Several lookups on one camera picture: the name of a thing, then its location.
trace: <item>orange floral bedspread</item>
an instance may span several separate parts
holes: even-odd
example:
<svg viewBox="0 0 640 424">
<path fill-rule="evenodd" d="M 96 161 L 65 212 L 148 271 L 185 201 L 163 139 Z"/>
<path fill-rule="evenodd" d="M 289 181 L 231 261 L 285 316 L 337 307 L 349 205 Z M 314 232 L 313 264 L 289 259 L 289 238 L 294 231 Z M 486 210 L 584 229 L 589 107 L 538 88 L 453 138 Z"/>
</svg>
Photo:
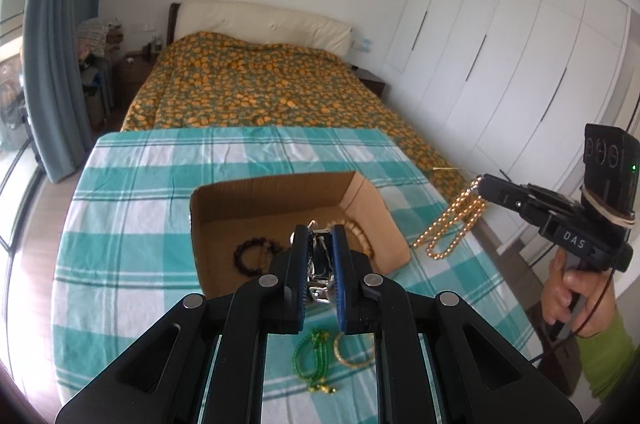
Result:
<svg viewBox="0 0 640 424">
<path fill-rule="evenodd" d="M 377 128 L 450 200 L 465 187 L 449 164 L 333 54 L 197 32 L 165 47 L 122 130 L 262 126 Z"/>
</svg>

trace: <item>green sleeve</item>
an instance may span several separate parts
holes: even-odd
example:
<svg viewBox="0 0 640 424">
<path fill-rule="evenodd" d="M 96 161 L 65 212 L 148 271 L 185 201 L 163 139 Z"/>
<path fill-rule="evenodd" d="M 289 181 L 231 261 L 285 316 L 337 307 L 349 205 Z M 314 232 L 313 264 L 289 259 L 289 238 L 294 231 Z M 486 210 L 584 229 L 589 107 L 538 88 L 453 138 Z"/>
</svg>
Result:
<svg viewBox="0 0 640 424">
<path fill-rule="evenodd" d="M 591 393 L 604 400 L 633 362 L 634 346 L 616 312 L 606 330 L 590 338 L 577 338 L 580 361 Z"/>
</svg>

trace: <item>checkered tablecloth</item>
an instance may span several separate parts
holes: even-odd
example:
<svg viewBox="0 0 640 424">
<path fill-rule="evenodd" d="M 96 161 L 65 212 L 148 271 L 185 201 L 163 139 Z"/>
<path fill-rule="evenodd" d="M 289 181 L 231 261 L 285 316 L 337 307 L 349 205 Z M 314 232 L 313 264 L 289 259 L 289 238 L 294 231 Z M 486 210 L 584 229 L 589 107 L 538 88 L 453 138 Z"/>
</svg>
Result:
<svg viewBox="0 0 640 424">
<path fill-rule="evenodd" d="M 377 130 L 180 128 L 126 131 L 95 146 L 71 202 L 54 279 L 54 364 L 62 402 L 100 373 L 166 310 L 200 292 L 189 201 L 202 184 L 261 175 L 357 170 L 378 189 L 408 242 L 445 207 L 440 194 Z M 542 351 L 513 292 L 471 235 L 450 257 L 423 249 L 393 278 L 424 295 L 460 294 L 525 356 Z M 268 342 L 262 421 L 377 422 L 373 368 L 330 365 L 337 393 L 309 393 L 293 374 L 296 343 L 312 327 L 337 332 L 335 314 L 309 308 L 299 336 Z M 363 360 L 370 343 L 343 339 Z"/>
</svg>

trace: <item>device handle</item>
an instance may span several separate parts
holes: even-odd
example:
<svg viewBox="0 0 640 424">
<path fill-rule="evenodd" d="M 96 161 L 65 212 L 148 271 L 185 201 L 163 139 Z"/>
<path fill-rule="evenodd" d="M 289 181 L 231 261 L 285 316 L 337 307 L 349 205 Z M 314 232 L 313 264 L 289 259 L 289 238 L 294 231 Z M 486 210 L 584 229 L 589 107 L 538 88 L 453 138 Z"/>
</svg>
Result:
<svg viewBox="0 0 640 424">
<path fill-rule="evenodd" d="M 581 260 L 571 253 L 566 254 L 566 265 L 564 269 L 566 271 L 575 270 L 599 272 L 593 265 L 585 260 Z M 556 321 L 553 325 L 545 324 L 546 335 L 551 341 L 562 340 L 569 337 L 569 334 L 571 334 L 571 325 L 580 311 L 584 308 L 585 303 L 587 303 L 587 298 L 577 292 L 572 292 L 571 303 L 569 304 L 569 310 L 571 311 L 571 318 L 569 321 L 566 323 Z"/>
</svg>

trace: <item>silver screw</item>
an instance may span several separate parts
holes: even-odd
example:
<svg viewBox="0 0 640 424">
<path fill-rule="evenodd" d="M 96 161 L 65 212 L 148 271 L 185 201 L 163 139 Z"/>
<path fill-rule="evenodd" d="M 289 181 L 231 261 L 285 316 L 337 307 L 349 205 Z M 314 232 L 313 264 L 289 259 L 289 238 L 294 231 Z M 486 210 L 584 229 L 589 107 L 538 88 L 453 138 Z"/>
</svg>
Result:
<svg viewBox="0 0 640 424">
<path fill-rule="evenodd" d="M 370 287 L 377 287 L 382 284 L 382 280 L 384 278 L 380 276 L 380 274 L 369 273 L 364 277 L 365 285 L 369 285 Z"/>
<path fill-rule="evenodd" d="M 258 282 L 263 287 L 273 287 L 278 283 L 278 277 L 275 274 L 263 274 Z"/>
<path fill-rule="evenodd" d="M 440 294 L 440 303 L 442 303 L 444 306 L 455 307 L 459 301 L 460 298 L 455 292 L 447 291 Z"/>
<path fill-rule="evenodd" d="M 188 294 L 182 299 L 182 304 L 186 309 L 196 309 L 202 305 L 202 296 L 200 294 Z"/>
</svg>

